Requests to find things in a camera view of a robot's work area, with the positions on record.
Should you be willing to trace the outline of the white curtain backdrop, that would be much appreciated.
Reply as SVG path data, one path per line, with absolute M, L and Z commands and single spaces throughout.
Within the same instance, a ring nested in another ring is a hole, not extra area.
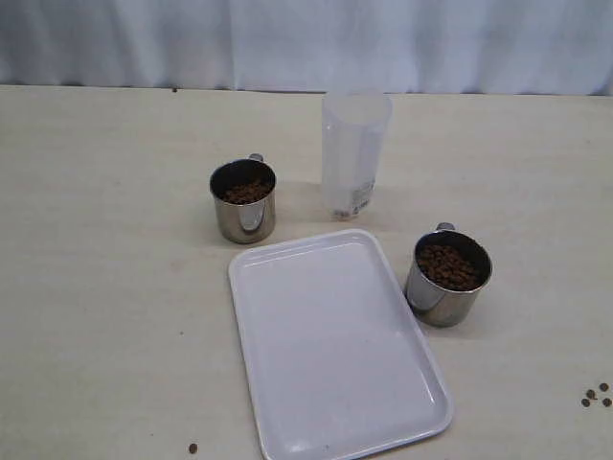
M 608 1 L 5 1 L 1 80 L 610 95 Z

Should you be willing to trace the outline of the white plastic tray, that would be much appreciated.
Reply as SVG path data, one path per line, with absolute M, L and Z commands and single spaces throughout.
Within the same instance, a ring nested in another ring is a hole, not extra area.
M 358 459 L 450 426 L 442 372 L 371 233 L 251 248 L 228 275 L 265 458 Z

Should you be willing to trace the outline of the tall translucent plastic container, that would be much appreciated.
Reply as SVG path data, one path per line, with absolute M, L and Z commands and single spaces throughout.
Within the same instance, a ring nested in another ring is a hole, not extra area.
M 334 219 L 371 201 L 393 105 L 374 90 L 329 92 L 322 100 L 322 196 Z

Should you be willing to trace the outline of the right steel mug with kibble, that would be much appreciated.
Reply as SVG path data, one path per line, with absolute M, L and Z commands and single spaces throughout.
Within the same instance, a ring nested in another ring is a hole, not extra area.
M 453 327 L 467 317 L 491 273 L 486 249 L 453 224 L 441 222 L 417 241 L 404 295 L 423 323 Z

